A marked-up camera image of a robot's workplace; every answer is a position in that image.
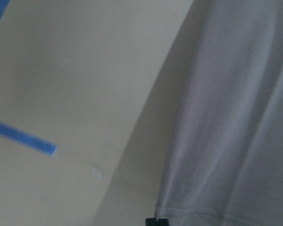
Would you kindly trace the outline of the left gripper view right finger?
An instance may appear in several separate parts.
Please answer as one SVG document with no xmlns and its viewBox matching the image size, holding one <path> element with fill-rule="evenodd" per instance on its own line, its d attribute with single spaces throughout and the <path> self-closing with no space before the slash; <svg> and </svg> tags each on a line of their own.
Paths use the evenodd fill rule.
<svg viewBox="0 0 283 226">
<path fill-rule="evenodd" d="M 157 221 L 157 226 L 168 226 L 167 218 L 159 218 Z"/>
</svg>

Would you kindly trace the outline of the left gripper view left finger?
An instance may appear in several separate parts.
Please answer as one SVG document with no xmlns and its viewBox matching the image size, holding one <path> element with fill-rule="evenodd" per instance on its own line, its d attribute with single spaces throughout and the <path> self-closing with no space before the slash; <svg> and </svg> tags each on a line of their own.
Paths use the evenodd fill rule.
<svg viewBox="0 0 283 226">
<path fill-rule="evenodd" d="M 156 218 L 147 218 L 145 220 L 145 226 L 157 226 L 157 219 Z"/>
</svg>

